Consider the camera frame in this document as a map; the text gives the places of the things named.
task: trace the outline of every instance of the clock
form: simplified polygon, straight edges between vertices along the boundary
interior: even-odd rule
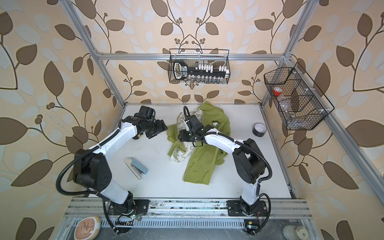
[[[98,216],[83,218],[74,231],[75,240],[92,240],[99,233],[101,219]]]

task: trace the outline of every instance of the pink clock face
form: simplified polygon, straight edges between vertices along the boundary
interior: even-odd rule
[[[76,227],[75,236],[77,239],[85,239],[89,237],[95,228],[95,221],[91,218],[81,221]]]

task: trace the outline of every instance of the white tabletop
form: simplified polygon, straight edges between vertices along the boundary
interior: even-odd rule
[[[189,109],[199,105],[188,105]],[[291,198],[286,180],[280,168],[272,141],[268,132],[263,137],[252,133],[255,123],[264,123],[258,105],[215,105],[224,110],[231,126],[231,137],[247,140],[252,138],[259,146],[265,159],[272,168],[272,178],[262,182],[260,193],[265,192],[271,198]],[[156,119],[163,119],[166,125],[176,123],[183,105],[149,105],[156,110]],[[140,105],[127,105],[123,118],[133,116]],[[227,154],[224,164],[216,166],[209,185],[193,184],[182,180],[188,159],[177,163],[170,161],[167,155],[172,143],[167,140],[166,132],[147,139],[129,140],[113,156],[110,164],[113,179],[134,197],[161,198],[238,198],[243,189],[243,180],[236,172],[232,155]],[[127,157],[134,157],[148,168],[141,180],[125,164]]]

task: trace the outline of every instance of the wire basket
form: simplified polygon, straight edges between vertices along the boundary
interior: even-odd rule
[[[302,70],[296,64],[293,68],[282,67],[264,74],[265,86],[287,130],[313,130],[334,110],[333,104],[309,75],[314,86],[309,87],[304,82],[300,75]],[[324,96],[329,106],[324,106],[313,91]]]
[[[228,84],[231,75],[229,50],[176,49],[169,50],[168,77],[170,83]]]

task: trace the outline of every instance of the green fabric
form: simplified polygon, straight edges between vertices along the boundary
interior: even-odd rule
[[[217,126],[214,126],[216,129],[224,134],[230,135],[229,119],[221,108],[214,107],[209,102],[203,103],[199,108],[203,111],[204,126],[214,126],[214,122],[216,122],[218,123]],[[173,143],[169,151],[171,154],[173,150],[181,144],[177,140],[178,134],[176,126],[169,126],[167,130],[168,140]],[[221,149],[208,144],[204,144],[202,147],[196,147],[184,172],[183,181],[209,185],[215,166],[224,163],[223,158],[225,155],[226,153]]]

